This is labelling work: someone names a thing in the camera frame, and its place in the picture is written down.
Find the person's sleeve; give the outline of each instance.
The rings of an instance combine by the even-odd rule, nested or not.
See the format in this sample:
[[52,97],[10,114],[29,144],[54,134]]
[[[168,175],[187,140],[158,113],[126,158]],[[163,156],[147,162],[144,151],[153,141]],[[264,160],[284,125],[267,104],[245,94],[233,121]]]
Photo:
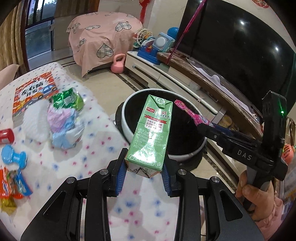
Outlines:
[[274,208],[270,216],[259,222],[256,222],[258,228],[262,232],[265,241],[271,238],[275,231],[282,223],[281,215],[283,210],[283,201],[277,197],[274,198]]

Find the human hand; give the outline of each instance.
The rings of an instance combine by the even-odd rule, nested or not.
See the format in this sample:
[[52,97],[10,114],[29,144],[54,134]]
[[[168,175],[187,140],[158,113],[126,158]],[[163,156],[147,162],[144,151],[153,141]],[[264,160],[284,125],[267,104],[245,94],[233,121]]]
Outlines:
[[254,221],[260,221],[269,217],[274,208],[274,187],[270,182],[266,192],[247,184],[247,171],[239,177],[237,192],[235,197],[242,203],[241,197],[245,197],[255,204],[255,209],[251,217]]

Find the blue spiky ball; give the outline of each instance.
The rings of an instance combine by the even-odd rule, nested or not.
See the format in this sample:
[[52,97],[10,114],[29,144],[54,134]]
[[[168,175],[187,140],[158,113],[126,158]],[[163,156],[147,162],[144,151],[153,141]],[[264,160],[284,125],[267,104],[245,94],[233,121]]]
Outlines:
[[172,37],[173,39],[176,39],[178,31],[179,31],[178,27],[171,27],[171,28],[168,29],[167,35]]

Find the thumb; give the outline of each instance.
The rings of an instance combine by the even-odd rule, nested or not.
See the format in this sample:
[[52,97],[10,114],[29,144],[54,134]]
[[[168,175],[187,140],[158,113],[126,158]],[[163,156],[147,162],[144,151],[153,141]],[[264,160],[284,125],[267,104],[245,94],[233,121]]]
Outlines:
[[268,199],[268,192],[264,192],[252,185],[246,185],[242,189],[242,193],[246,199],[259,206]]

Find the red ribbon banner on carton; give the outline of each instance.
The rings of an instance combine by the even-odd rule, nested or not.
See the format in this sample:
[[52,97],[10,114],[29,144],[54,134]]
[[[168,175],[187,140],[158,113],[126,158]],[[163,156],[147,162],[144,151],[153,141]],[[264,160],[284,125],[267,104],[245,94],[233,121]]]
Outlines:
[[156,119],[156,118],[154,118],[154,117],[152,117],[152,116],[149,116],[149,115],[145,115],[144,117],[145,117],[145,118],[148,118],[148,119],[151,119],[151,120],[153,120],[153,121],[157,121],[157,122],[164,123],[164,124],[167,123],[165,120],[159,120],[159,119]]

